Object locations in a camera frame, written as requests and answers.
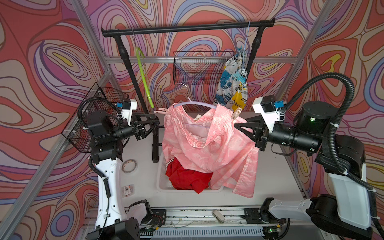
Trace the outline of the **beige clothespin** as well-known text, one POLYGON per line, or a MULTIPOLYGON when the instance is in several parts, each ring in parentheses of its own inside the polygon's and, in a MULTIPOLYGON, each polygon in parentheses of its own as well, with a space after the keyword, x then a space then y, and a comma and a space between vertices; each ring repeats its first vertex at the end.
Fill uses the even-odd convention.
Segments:
POLYGON ((232 120, 234 121, 241 113, 242 113, 242 108, 237 108, 233 114, 232 114, 232 120))
POLYGON ((168 109, 167 108, 159 108, 158 110, 155 110, 154 113, 166 115, 166 114, 168 114, 168 109))

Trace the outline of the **white printed graphic shorts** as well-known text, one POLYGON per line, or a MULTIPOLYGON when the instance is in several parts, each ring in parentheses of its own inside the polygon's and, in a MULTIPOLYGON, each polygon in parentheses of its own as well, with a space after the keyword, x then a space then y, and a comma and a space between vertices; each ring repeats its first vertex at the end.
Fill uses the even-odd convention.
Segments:
POLYGON ((236 55, 226 61, 215 95, 214 105, 222 105, 232 111, 244 109, 248 101, 246 52, 238 49, 236 55))

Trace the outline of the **pink tie-dye shorts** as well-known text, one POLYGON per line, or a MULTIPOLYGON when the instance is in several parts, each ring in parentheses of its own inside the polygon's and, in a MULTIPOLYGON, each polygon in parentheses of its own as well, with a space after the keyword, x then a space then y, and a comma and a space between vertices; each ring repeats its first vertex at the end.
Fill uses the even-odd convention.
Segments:
POLYGON ((259 149, 235 128, 245 123, 221 105, 198 119, 173 104, 164 109, 163 154, 167 161, 178 160, 186 170, 212 174, 210 187, 232 189, 234 194, 252 198, 257 178, 259 149))

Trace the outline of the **lavender wire hanger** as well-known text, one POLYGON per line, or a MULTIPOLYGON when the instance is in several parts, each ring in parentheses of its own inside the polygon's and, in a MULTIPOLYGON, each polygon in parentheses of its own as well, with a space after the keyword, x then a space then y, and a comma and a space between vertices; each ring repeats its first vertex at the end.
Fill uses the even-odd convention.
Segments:
POLYGON ((207 108, 211 108, 211 109, 217 108, 217 106, 215 106, 215 105, 191 101, 191 99, 188 99, 188 101, 186 101, 186 102, 174 104, 174 107, 179 107, 179 106, 184 106, 184 105, 197 105, 197 106, 207 107, 207 108))

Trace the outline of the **red shorts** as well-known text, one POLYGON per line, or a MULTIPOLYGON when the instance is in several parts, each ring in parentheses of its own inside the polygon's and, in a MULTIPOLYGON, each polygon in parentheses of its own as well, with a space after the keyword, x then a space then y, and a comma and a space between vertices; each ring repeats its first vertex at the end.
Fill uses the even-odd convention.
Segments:
POLYGON ((202 173, 183 168, 177 158, 167 162, 166 176, 176 190, 193 190, 200 194, 209 188, 213 173, 202 173))

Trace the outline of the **green hanger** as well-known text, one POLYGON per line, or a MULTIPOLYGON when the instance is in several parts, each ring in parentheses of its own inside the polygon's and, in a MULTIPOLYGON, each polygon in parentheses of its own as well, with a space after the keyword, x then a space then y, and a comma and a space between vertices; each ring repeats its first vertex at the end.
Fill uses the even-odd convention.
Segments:
POLYGON ((142 49, 136 43, 136 35, 135 35, 134 30, 132 30, 132 34, 133 34, 133 38, 134 38, 136 58, 137 58, 137 62, 139 65, 139 70, 140 70, 140 74, 142 77, 143 86, 145 88, 145 93, 146 93, 147 99, 149 101, 150 107, 153 109, 155 106, 154 106, 154 103, 153 103, 153 100, 151 97, 150 89, 149 89, 148 84, 147 84, 148 74, 147 74, 147 69, 146 69, 146 65, 144 62, 145 55, 144 55, 142 49))

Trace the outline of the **light blue hanger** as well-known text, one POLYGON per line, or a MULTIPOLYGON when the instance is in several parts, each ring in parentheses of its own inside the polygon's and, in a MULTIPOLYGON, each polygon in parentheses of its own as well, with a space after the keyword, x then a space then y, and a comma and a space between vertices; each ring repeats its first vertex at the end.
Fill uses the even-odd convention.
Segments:
POLYGON ((244 62, 245 62, 245 58, 246 58, 246 48, 247 48, 247 43, 248 43, 248 36, 249 36, 249 31, 250 31, 250 21, 248 21, 248 27, 247 27, 247 30, 246 30, 246 35, 245 35, 245 42, 244 42, 244 46, 243 46, 243 53, 242 53, 242 62, 243 62, 243 65, 244 65, 244 62))

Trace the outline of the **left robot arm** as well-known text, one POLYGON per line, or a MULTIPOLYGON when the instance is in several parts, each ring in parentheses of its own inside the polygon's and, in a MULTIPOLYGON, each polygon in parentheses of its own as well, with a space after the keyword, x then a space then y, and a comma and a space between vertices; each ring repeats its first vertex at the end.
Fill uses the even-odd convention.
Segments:
POLYGON ((90 134, 89 168, 98 175, 99 204, 95 230, 88 240, 138 240, 141 233, 153 233, 165 224, 165 217, 153 214, 147 200, 137 201, 125 210, 123 171, 124 140, 145 139, 160 124, 153 114, 139 114, 135 100, 111 103, 91 97, 78 108, 78 120, 90 134))

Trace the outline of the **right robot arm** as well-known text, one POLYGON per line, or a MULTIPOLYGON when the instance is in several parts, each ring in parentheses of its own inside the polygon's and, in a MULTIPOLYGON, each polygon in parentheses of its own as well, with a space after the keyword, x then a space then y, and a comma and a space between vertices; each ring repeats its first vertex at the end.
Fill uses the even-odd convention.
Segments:
POLYGON ((377 211, 376 191, 367 182, 364 144, 357 138, 337 135, 343 116, 355 94, 352 80, 340 73, 325 73, 305 83, 287 102, 274 96, 255 99, 254 118, 235 128, 255 142, 260 151, 267 144, 280 145, 315 155, 316 163, 329 175, 334 194, 322 194, 302 201, 281 201, 266 198, 256 214, 245 210, 249 223, 276 224, 291 220, 310 221, 320 230, 340 239, 370 240, 373 231, 383 235, 377 211), (335 79, 341 82, 346 95, 339 108, 321 101, 303 104, 292 125, 286 125, 286 112, 315 83, 335 79))

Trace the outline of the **roll of tape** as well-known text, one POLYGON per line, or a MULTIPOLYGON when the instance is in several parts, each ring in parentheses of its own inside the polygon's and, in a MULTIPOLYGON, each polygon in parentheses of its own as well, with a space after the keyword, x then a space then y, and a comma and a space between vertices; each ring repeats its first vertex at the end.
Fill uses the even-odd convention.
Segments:
POLYGON ((122 171, 123 173, 130 174, 133 173, 138 167, 136 160, 126 160, 123 162, 122 171))

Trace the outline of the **white perforated plastic basket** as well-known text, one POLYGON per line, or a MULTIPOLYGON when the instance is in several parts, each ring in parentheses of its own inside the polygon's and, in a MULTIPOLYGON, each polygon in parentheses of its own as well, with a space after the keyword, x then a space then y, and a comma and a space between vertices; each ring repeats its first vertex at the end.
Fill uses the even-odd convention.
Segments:
POLYGON ((157 173, 157 189, 160 192, 164 193, 195 193, 194 190, 177 190, 173 187, 171 181, 169 180, 169 177, 166 176, 166 170, 167 170, 167 161, 164 157, 164 154, 161 153, 159 156, 159 166, 158 166, 158 173, 157 173))

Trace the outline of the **paperclip box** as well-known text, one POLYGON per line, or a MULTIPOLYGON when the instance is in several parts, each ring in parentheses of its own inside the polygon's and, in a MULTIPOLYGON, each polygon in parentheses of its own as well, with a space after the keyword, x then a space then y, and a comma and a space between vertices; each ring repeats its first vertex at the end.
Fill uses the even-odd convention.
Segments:
POLYGON ((133 185, 124 186, 123 193, 125 197, 132 196, 134 194, 134 186, 133 185))

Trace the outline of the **black clothes rack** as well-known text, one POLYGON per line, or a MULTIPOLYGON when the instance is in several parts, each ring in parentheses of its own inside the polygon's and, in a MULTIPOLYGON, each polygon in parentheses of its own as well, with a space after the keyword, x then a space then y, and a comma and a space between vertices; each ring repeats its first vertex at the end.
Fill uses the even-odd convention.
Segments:
POLYGON ((162 34, 162 33, 179 33, 179 32, 193 32, 193 31, 210 31, 210 30, 223 30, 223 29, 236 29, 236 28, 245 28, 245 27, 257 27, 257 35, 251 45, 251 53, 247 63, 247 72, 250 72, 251 66, 256 57, 257 51, 260 48, 262 36, 264 30, 275 25, 276 19, 272 18, 271 20, 263 20, 258 22, 244 22, 244 23, 225 23, 225 24, 207 24, 207 25, 191 25, 191 26, 171 26, 171 27, 156 27, 156 28, 144 28, 144 29, 112 29, 105 30, 101 28, 103 37, 113 38, 116 41, 120 57, 125 65, 131 82, 134 86, 135 92, 139 98, 140 104, 143 107, 144 113, 148 114, 149 110, 145 103, 142 91, 140 89, 137 78, 134 74, 132 63, 130 61, 130 56, 126 47, 123 44, 122 36, 130 35, 146 35, 146 34, 162 34))

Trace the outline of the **white pedal on rail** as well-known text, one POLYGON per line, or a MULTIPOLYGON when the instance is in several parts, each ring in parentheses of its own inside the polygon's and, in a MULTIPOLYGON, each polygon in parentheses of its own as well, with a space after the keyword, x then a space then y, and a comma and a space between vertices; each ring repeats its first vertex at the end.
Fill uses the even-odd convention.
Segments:
POLYGON ((215 217, 215 219, 219 222, 219 223, 224 223, 225 222, 225 217, 222 213, 220 213, 218 210, 213 210, 212 211, 212 215, 215 217))

